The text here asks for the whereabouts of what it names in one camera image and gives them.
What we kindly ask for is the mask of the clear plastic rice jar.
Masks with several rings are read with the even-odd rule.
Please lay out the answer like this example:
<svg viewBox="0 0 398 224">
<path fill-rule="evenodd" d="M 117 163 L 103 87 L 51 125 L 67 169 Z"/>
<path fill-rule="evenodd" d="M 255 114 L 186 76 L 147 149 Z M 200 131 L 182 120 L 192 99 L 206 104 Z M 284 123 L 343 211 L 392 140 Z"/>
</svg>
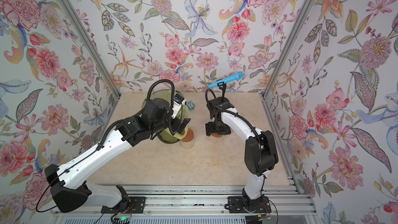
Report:
<svg viewBox="0 0 398 224">
<path fill-rule="evenodd" d="M 223 141 L 223 135 L 212 133 L 209 137 L 212 144 L 220 144 Z"/>
</svg>

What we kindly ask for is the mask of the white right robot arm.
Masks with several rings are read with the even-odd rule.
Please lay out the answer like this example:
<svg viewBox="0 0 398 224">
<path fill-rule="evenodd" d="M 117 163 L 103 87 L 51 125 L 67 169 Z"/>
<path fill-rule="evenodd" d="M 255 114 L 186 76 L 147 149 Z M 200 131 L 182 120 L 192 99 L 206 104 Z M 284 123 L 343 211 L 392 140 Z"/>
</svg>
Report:
<svg viewBox="0 0 398 224">
<path fill-rule="evenodd" d="M 229 200 L 230 212 L 245 210 L 254 213 L 267 210 L 268 199 L 264 195 L 265 182 L 279 162 L 275 138 L 271 131 L 262 131 L 244 118 L 225 97 L 216 97 L 211 89 L 205 91 L 206 107 L 211 122 L 205 124 L 207 136 L 226 136 L 233 131 L 244 142 L 244 162 L 251 173 L 242 195 Z"/>
</svg>

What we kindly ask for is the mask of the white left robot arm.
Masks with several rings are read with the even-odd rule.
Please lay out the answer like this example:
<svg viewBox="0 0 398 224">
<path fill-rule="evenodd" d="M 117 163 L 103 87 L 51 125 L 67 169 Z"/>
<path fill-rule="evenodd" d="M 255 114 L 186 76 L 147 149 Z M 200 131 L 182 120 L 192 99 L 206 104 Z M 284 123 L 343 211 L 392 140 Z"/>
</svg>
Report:
<svg viewBox="0 0 398 224">
<path fill-rule="evenodd" d="M 177 116 L 183 105 L 184 98 L 175 93 L 174 83 L 161 79 L 150 86 L 144 108 L 112 123 L 96 146 L 61 166 L 45 168 L 48 190 L 59 211 L 69 213 L 82 206 L 103 206 L 123 213 L 130 208 L 130 197 L 122 186 L 97 185 L 88 178 L 116 156 L 142 141 L 153 140 L 164 130 L 181 134 L 190 121 Z"/>
</svg>

